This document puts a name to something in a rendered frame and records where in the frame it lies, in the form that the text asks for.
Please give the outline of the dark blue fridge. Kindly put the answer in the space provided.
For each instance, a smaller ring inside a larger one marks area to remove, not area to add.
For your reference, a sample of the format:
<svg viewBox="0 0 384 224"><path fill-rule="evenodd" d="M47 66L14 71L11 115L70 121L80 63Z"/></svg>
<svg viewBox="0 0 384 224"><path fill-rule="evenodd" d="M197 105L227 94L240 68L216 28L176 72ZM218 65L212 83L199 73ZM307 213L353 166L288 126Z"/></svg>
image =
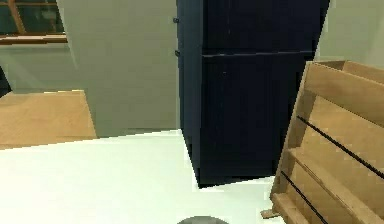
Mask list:
<svg viewBox="0 0 384 224"><path fill-rule="evenodd" d="M176 0L180 125L201 188L275 174L330 0Z"/></svg>

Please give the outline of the dark grey round object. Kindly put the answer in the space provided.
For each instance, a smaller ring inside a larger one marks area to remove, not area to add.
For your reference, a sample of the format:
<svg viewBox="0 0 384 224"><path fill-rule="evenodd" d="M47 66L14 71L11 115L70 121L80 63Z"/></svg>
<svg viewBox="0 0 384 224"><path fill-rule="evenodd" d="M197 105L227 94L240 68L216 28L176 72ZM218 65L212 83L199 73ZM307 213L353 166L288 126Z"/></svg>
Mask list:
<svg viewBox="0 0 384 224"><path fill-rule="evenodd" d="M228 222L212 216L192 216L179 221L177 224L229 224Z"/></svg>

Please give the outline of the light wooden shelf rack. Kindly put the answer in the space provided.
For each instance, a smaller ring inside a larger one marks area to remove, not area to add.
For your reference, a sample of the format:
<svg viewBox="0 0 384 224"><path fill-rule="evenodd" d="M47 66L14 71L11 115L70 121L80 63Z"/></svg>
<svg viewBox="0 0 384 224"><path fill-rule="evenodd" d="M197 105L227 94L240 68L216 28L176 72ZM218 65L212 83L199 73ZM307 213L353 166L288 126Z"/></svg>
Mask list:
<svg viewBox="0 0 384 224"><path fill-rule="evenodd" d="M306 64L263 218L384 224L384 69Z"/></svg>

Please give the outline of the wooden framed window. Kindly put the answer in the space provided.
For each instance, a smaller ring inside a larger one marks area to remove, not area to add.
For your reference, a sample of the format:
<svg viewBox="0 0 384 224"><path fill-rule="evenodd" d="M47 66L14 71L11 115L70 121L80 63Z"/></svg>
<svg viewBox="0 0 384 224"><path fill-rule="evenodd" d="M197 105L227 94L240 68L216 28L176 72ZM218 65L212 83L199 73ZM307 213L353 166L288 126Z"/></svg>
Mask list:
<svg viewBox="0 0 384 224"><path fill-rule="evenodd" d="M0 45L66 42L57 0L0 0Z"/></svg>

